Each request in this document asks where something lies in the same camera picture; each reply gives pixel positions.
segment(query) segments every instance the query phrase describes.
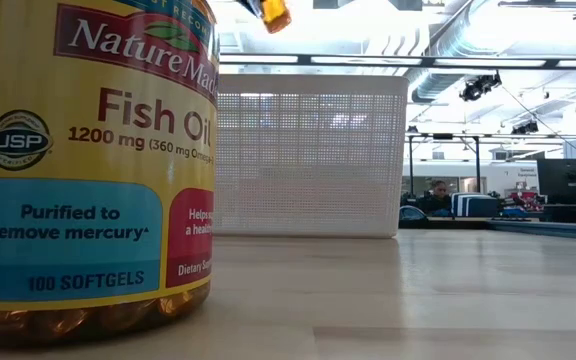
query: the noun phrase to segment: red label panel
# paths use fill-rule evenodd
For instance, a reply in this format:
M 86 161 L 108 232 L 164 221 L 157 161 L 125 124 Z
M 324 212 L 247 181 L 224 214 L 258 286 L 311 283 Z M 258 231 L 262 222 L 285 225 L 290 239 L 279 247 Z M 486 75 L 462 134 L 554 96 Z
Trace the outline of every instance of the red label panel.
M 185 189 L 175 196 L 168 228 L 167 288 L 210 274 L 213 199 L 213 192 L 200 189 Z

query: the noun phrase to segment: mesh basket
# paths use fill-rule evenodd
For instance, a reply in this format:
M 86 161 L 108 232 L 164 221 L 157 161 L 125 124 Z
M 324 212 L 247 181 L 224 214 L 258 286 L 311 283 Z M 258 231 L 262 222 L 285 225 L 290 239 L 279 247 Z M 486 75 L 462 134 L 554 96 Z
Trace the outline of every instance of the mesh basket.
M 392 76 L 222 76 L 215 233 L 393 236 L 407 88 Z

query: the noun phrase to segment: supplement bottle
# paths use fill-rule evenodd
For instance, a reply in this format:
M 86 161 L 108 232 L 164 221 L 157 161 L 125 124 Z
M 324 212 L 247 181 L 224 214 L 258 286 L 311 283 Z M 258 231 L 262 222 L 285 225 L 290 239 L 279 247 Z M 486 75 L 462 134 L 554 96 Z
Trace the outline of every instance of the supplement bottle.
M 206 299 L 214 25 L 205 0 L 0 0 L 0 344 Z

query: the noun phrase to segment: man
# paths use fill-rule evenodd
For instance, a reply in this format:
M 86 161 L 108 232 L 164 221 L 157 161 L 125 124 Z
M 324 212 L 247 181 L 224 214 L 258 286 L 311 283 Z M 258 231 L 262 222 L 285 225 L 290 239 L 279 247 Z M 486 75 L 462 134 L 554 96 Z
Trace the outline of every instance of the man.
M 426 214 L 434 214 L 441 210 L 442 213 L 450 212 L 451 209 L 450 196 L 448 195 L 448 188 L 446 183 L 437 180 L 432 183 L 432 194 L 423 200 L 422 210 Z

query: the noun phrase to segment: black monitor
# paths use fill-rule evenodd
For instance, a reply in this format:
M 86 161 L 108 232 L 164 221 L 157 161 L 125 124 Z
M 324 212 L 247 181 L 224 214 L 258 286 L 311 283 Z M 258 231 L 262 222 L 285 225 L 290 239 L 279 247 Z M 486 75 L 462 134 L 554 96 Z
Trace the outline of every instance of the black monitor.
M 576 159 L 539 159 L 539 193 L 548 204 L 576 205 Z

